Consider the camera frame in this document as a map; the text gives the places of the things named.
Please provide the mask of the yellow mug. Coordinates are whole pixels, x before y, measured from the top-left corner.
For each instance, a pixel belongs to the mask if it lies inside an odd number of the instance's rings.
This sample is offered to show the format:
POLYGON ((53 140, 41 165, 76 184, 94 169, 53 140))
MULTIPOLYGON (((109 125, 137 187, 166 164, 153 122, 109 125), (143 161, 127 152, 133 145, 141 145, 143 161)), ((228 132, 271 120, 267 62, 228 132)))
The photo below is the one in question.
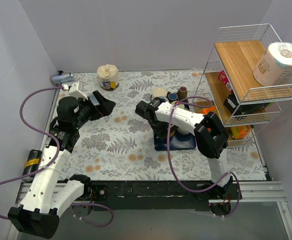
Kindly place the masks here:
POLYGON ((171 124, 170 129, 169 128, 166 129, 166 133, 164 134, 164 136, 167 137, 167 135, 169 135, 169 137, 173 137, 177 129, 178 126, 171 124))

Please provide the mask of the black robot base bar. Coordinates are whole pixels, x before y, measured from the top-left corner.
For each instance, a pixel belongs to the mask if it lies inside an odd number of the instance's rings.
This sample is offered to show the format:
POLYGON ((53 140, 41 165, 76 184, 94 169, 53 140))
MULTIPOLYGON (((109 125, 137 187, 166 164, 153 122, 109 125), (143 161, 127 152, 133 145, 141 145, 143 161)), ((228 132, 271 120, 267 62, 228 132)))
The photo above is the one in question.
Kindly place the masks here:
POLYGON ((230 202, 242 198, 236 182, 216 186, 203 193, 183 189, 174 180, 91 180, 78 201, 106 205, 112 210, 196 210, 209 211, 210 202, 230 212, 230 202))

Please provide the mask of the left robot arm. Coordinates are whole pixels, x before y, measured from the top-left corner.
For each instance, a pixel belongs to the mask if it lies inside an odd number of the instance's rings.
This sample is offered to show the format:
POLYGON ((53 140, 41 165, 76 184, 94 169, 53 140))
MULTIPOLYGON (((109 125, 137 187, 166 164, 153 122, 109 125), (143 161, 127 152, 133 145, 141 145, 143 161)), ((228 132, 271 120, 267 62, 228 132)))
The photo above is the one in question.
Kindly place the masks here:
POLYGON ((63 189, 53 194, 64 164, 70 158, 80 135, 80 128, 88 121, 109 116, 115 102, 97 90, 88 97, 66 96, 59 100, 57 115, 50 123, 53 136, 44 148, 33 182, 18 207, 9 210, 8 218, 18 231, 50 239, 56 232, 61 215, 77 199, 89 200, 92 188, 86 175, 75 174, 63 189))

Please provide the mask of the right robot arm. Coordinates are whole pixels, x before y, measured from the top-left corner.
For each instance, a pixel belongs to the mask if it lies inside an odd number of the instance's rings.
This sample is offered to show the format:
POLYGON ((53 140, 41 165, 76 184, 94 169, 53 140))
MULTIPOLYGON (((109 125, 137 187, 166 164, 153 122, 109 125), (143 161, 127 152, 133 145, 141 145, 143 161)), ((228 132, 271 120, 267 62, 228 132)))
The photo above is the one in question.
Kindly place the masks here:
POLYGON ((168 157, 171 156, 171 132, 182 129, 193 135, 199 152, 208 160, 210 184, 201 189, 190 189, 178 179, 174 171, 172 174, 176 182, 188 192, 223 199, 230 193, 230 186, 236 178, 229 171, 226 159, 228 133, 216 113, 210 111, 201 114, 179 108, 178 105, 186 103, 184 99, 171 104, 156 97, 149 103, 140 101, 135 113, 148 121, 156 137, 166 142, 168 157))

